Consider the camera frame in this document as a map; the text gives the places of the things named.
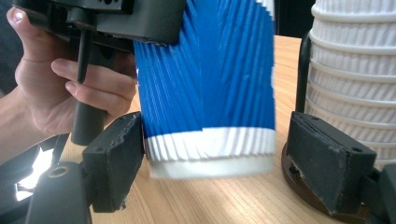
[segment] human hand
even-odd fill
[[[15,73],[15,95],[38,131],[47,136],[71,132],[76,99],[107,111],[106,123],[128,111],[135,95],[132,54],[118,54],[115,71],[89,65],[84,83],[79,84],[76,49],[31,25],[19,9],[12,8],[7,19],[24,49]]]

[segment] blue ribbed cup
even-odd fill
[[[151,176],[272,169],[272,12],[272,1],[187,0],[177,45],[134,43]]]

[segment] wooden surface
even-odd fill
[[[149,178],[146,160],[139,170],[126,209],[92,213],[99,223],[337,223],[304,202],[287,184],[281,170],[290,112],[294,108],[300,39],[276,36],[276,157],[266,175],[205,180]],[[131,111],[139,110],[138,96]],[[80,161],[83,147],[70,142],[63,161]]]

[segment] stack of white cups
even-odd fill
[[[317,0],[305,113],[396,163],[396,1]]]

